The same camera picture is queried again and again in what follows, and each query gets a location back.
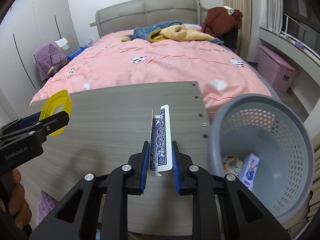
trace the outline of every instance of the storage box lid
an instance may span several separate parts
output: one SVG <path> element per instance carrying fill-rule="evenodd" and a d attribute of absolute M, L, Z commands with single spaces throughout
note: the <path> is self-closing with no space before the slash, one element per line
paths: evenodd
<path fill-rule="evenodd" d="M 274 52 L 273 50 L 267 48 L 266 46 L 259 46 L 260 49 L 262 49 L 265 53 L 267 53 L 271 58 L 273 58 L 278 64 L 293 70 L 295 72 L 298 72 L 299 70 L 292 67 L 285 59 L 283 59 L 279 54 L 277 54 L 276 52 Z"/>

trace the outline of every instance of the yellow plastic container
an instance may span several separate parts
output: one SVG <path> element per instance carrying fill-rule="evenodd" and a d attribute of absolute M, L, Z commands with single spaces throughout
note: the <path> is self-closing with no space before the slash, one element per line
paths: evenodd
<path fill-rule="evenodd" d="M 72 109 L 72 101 L 67 90 L 61 90 L 55 93 L 46 101 L 42 108 L 39 121 L 51 116 L 52 114 L 59 112 L 59 106 L 62 107 L 61 111 L 66 111 L 70 116 Z M 64 129 L 65 127 L 62 127 L 61 129 L 50 134 L 49 136 L 57 135 L 61 133 Z"/>

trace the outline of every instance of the triangular cutout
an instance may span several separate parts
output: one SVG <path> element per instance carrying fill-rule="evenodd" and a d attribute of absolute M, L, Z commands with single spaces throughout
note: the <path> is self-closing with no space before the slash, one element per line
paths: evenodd
<path fill-rule="evenodd" d="M 72 223 L 75 220 L 83 190 L 77 190 L 57 213 L 56 218 Z"/>
<path fill-rule="evenodd" d="M 261 219 L 263 217 L 260 210 L 251 202 L 251 200 L 243 193 L 238 190 L 238 197 L 241 203 L 241 207 L 244 213 L 245 220 L 250 223 L 252 221 Z"/>

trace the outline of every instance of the curtain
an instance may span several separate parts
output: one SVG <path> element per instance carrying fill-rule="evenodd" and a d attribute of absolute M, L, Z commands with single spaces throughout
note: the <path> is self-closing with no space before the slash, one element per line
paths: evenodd
<path fill-rule="evenodd" d="M 239 10 L 243 14 L 242 28 L 238 32 L 236 53 L 246 60 L 251 35 L 252 0 L 223 0 L 223 5 Z"/>
<path fill-rule="evenodd" d="M 260 27 L 280 34 L 283 19 L 283 0 L 262 0 Z"/>
<path fill-rule="evenodd" d="M 316 153 L 314 182 L 311 187 L 313 194 L 309 201 L 308 220 L 313 219 L 320 206 L 320 133 L 318 133 L 311 141 Z"/>

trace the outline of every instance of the human hand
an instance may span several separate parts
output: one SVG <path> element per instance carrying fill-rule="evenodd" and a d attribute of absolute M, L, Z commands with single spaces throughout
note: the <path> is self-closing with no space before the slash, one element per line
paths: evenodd
<path fill-rule="evenodd" d="M 24 196 L 24 187 L 21 182 L 21 174 L 17 169 L 12 170 L 12 181 L 15 183 L 15 187 L 12 191 L 12 196 L 8 204 L 9 213 L 14 216 L 15 223 L 18 228 L 24 228 L 32 217 L 31 210 Z"/>

